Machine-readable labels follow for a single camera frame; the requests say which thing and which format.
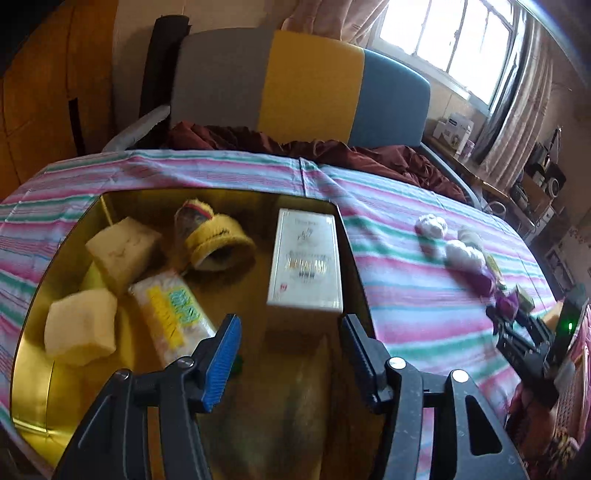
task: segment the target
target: white cotton ball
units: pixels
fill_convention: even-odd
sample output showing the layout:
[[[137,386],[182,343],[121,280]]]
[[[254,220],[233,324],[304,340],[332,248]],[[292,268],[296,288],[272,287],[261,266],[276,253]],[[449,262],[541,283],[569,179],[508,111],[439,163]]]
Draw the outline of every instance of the white cotton ball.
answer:
[[[440,239],[447,233],[445,219],[435,216],[432,213],[421,215],[415,225],[422,235],[429,238]]]
[[[459,240],[450,240],[445,244],[447,262],[458,270],[480,272],[485,265],[484,255],[474,247],[467,247]]]

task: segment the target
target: gray yellow blue headboard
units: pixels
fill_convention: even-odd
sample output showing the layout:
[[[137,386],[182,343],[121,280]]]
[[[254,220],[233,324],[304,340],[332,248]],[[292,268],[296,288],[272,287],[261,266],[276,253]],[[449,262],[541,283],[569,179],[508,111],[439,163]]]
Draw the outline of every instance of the gray yellow blue headboard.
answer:
[[[245,126],[279,142],[418,146],[429,98],[425,78],[372,51],[312,35],[228,28],[183,40],[171,123]]]

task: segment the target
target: screw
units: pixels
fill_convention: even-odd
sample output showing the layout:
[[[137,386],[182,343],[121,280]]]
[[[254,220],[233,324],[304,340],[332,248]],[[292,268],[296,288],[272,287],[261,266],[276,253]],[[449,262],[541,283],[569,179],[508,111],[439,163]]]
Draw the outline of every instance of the screw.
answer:
[[[115,372],[115,378],[122,382],[123,380],[127,380],[129,378],[129,370],[122,368],[121,370],[117,370]]]
[[[399,356],[393,356],[390,360],[388,360],[388,365],[396,370],[402,370],[406,367],[406,362],[404,358],[400,358]]]
[[[194,364],[195,360],[193,360],[193,358],[191,358],[190,356],[182,356],[177,360],[178,367],[182,368],[183,370],[191,368]]]
[[[468,374],[464,372],[464,370],[454,370],[452,372],[452,377],[456,382],[464,383],[468,381]]]

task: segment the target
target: yellow sponge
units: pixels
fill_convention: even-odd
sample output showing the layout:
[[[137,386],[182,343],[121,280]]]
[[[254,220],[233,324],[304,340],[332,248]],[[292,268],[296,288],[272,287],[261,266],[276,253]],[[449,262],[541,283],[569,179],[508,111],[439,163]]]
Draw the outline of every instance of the yellow sponge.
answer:
[[[109,289],[121,295],[148,267],[162,236],[127,217],[86,243]]]
[[[49,357],[76,367],[115,351],[117,298],[106,288],[85,290],[49,307],[45,350]]]

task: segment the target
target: blue gripper pad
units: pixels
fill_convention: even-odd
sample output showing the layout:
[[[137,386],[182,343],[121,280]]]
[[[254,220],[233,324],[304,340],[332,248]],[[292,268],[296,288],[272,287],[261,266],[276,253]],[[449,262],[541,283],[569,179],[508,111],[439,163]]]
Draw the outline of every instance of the blue gripper pad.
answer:
[[[222,399],[241,339],[242,323],[240,318],[234,315],[205,374],[202,402],[204,410],[208,413]]]

